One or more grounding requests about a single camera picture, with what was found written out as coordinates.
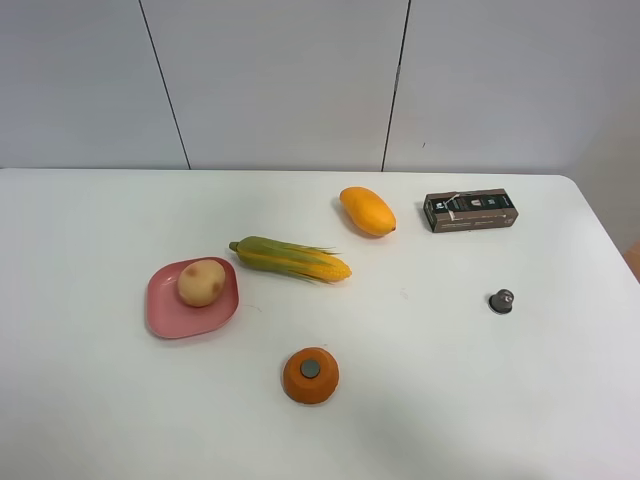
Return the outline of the beige potato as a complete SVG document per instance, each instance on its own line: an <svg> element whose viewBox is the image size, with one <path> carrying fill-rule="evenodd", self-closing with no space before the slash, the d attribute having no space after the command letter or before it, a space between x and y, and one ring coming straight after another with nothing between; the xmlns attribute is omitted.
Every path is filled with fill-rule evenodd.
<svg viewBox="0 0 640 480"><path fill-rule="evenodd" d="M221 295L226 283L226 273L216 260L199 260L186 266L177 281L181 300L191 307L205 307Z"/></svg>

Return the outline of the orange bowl-shaped object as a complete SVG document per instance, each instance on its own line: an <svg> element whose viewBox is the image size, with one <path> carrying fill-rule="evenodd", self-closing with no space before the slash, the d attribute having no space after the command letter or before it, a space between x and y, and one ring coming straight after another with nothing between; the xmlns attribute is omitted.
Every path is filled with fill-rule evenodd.
<svg viewBox="0 0 640 480"><path fill-rule="evenodd" d="M287 360L283 368L283 390L297 403L324 403L333 395L338 384L338 363L323 348L309 347L299 350Z"/></svg>

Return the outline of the corn cob with husk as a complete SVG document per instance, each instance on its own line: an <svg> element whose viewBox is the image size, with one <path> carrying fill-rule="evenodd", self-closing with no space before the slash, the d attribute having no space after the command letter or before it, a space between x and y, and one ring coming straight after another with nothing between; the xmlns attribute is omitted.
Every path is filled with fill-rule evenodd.
<svg viewBox="0 0 640 480"><path fill-rule="evenodd" d="M246 266L305 281L333 284L348 279L351 268L330 249L249 236L229 243Z"/></svg>

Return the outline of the yellow mango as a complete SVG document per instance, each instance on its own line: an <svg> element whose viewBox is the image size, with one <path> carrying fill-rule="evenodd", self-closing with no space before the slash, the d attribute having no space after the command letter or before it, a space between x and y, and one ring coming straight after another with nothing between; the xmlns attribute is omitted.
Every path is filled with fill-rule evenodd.
<svg viewBox="0 0 640 480"><path fill-rule="evenodd" d="M364 233L384 237L396 230L393 211L375 192L364 187L348 187L339 199L352 222Z"/></svg>

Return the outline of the dark coffee capsule box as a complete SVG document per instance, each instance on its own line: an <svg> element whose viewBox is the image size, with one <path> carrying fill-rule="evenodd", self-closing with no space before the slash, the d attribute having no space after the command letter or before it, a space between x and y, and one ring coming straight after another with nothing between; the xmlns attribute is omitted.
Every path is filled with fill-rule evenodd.
<svg viewBox="0 0 640 480"><path fill-rule="evenodd" d="M519 216L504 189L427 194L423 211L433 233L507 228Z"/></svg>

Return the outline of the pink square plate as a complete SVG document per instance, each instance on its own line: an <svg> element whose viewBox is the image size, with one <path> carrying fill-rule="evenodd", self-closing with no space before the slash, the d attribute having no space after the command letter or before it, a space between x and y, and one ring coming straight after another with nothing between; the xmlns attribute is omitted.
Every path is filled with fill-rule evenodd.
<svg viewBox="0 0 640 480"><path fill-rule="evenodd" d="M192 307L179 296L179 274L200 258L174 262L160 268L149 280L146 290L145 319L148 330L156 337L168 340L207 334L225 326L239 305L236 272L219 257L203 257L222 265L226 281L221 295L210 305Z"/></svg>

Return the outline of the grey coffee capsule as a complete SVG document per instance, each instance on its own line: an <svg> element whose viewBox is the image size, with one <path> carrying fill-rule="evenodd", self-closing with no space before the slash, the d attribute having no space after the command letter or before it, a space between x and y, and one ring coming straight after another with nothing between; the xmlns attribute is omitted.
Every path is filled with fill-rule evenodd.
<svg viewBox="0 0 640 480"><path fill-rule="evenodd" d="M488 299L490 309L496 314L508 314L513 309L514 294L508 289L500 289Z"/></svg>

